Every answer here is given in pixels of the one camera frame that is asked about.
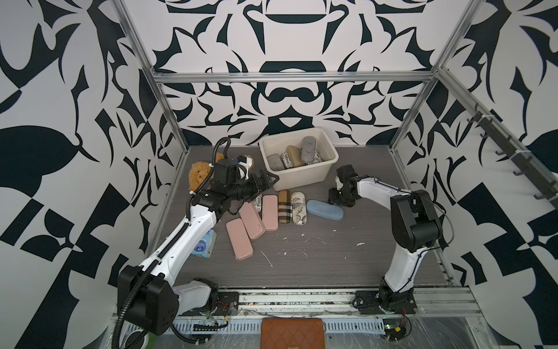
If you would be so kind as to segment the map print glasses case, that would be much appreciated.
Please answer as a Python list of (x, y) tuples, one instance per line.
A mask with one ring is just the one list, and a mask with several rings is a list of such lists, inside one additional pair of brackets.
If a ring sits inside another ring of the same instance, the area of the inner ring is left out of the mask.
[(291, 220), (297, 226), (305, 225), (307, 222), (306, 198), (300, 191), (291, 194)]

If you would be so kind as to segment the newspaper flag case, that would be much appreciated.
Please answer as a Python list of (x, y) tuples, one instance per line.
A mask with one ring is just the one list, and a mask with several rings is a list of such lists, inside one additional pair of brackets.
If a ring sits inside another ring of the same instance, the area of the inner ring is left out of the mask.
[(294, 164), (287, 152), (280, 155), (280, 160), (282, 161), (285, 170), (290, 170), (294, 168)]

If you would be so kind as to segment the grey woven rectangular case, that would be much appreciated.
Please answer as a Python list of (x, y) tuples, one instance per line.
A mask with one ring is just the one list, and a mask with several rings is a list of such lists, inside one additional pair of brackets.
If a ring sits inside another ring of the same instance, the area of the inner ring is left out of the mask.
[(279, 154), (272, 154), (267, 157), (267, 163), (274, 172), (283, 171), (286, 169)]

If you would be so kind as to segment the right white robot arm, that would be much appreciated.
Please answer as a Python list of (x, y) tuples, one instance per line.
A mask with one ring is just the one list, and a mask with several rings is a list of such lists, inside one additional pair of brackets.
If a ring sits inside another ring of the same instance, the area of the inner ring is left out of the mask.
[(351, 165), (338, 168), (336, 187), (329, 191), (328, 202), (353, 207), (358, 199), (389, 209), (396, 247), (375, 299), (356, 295), (353, 306), (362, 314), (370, 314), (373, 308), (385, 314), (409, 311), (414, 303), (414, 280), (419, 267), (443, 237), (436, 206), (425, 190), (404, 190), (376, 177), (360, 176)]

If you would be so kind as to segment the tan woven glasses case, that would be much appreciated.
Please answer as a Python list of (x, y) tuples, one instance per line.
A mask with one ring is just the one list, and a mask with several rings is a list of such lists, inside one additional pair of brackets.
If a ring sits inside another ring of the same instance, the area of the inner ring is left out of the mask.
[(290, 158), (291, 158), (291, 160), (294, 164), (294, 168), (303, 167), (303, 166), (306, 165), (306, 163), (302, 160), (301, 150), (299, 148), (297, 148), (296, 146), (289, 145), (286, 152), (289, 154), (289, 156), (290, 156)]

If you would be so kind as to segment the grey glasses case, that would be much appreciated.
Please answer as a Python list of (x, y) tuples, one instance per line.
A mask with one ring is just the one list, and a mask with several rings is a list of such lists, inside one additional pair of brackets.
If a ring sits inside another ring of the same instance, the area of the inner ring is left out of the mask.
[(312, 164), (315, 161), (316, 139), (313, 136), (306, 136), (302, 140), (301, 160), (305, 164)]

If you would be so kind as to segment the blue glasses case back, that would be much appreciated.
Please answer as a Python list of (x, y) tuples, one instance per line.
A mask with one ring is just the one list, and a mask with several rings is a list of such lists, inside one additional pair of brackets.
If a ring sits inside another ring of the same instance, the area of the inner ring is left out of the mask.
[(341, 221), (344, 218), (344, 210), (332, 204), (320, 202), (318, 200), (307, 201), (307, 212), (327, 220)]

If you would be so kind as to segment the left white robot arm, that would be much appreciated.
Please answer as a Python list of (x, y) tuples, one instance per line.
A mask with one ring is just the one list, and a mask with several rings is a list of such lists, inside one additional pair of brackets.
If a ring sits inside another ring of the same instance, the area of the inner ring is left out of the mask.
[(230, 211), (233, 202), (248, 204), (280, 178), (267, 170), (254, 174), (247, 156), (228, 157), (232, 140), (217, 141), (209, 174), (190, 193), (186, 214), (174, 231), (138, 266), (126, 266), (117, 280), (118, 318), (111, 347), (121, 347), (121, 333), (129, 322), (142, 329), (139, 342), (148, 333), (162, 335), (174, 329), (177, 316), (192, 310), (211, 314), (217, 307), (215, 283), (195, 279), (176, 286), (177, 276), (200, 240)]

